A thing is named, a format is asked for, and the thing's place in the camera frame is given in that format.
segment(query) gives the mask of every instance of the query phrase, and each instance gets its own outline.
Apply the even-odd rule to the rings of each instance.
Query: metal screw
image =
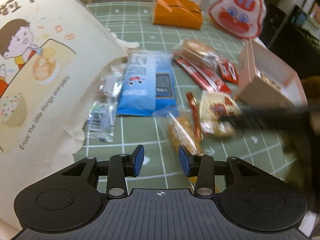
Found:
[[[111,190],[109,190],[109,194],[113,196],[120,196],[124,193],[124,190],[119,187],[114,187]]]
[[[197,190],[197,192],[202,196],[209,196],[212,194],[213,191],[208,187],[201,187],[200,189]]]

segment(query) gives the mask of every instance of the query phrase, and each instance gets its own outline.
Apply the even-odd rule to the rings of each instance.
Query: red packet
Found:
[[[218,69],[224,80],[227,80],[236,85],[238,84],[239,78],[236,67],[230,61],[221,59]]]
[[[208,91],[232,94],[230,88],[212,69],[205,66],[191,64],[187,60],[177,55],[174,55],[173,58],[201,88]]]

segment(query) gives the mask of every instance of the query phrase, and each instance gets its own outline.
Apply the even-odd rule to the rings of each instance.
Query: blue eye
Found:
[[[234,7],[229,7],[227,10],[228,14],[230,14],[232,17],[236,16],[238,14],[237,9]]]
[[[243,13],[239,15],[239,22],[247,23],[249,22],[249,17]]]

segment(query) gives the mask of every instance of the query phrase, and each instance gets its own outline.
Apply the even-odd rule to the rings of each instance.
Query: rabbit-shaped bag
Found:
[[[240,39],[256,38],[266,16],[264,0],[213,0],[209,7],[213,23]]]

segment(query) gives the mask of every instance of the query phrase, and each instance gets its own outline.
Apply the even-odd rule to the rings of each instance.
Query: gray ribbed plate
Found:
[[[211,200],[195,198],[187,189],[134,189],[111,200],[91,224],[63,234],[26,229],[16,240],[303,240],[296,229],[258,234],[225,219]]]

